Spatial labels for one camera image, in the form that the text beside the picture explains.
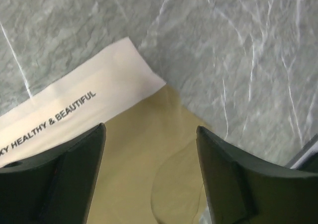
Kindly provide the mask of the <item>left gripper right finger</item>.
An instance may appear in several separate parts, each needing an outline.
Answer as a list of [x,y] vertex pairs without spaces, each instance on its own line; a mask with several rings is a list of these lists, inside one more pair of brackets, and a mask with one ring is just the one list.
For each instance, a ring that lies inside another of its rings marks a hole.
[[285,166],[258,158],[202,126],[196,144],[212,223],[317,223],[317,137]]

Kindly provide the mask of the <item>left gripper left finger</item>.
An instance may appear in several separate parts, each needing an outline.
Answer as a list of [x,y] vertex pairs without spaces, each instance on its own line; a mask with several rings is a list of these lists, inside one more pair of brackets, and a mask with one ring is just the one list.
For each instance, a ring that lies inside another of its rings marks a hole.
[[87,222],[106,141],[103,123],[0,169],[2,224]]

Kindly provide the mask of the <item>khaki underwear white waistband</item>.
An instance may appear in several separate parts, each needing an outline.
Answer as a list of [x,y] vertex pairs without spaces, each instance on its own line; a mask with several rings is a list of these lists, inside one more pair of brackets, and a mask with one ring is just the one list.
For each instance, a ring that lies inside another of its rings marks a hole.
[[0,118],[0,168],[103,123],[106,141],[86,224],[200,224],[207,203],[196,150],[203,121],[129,38]]

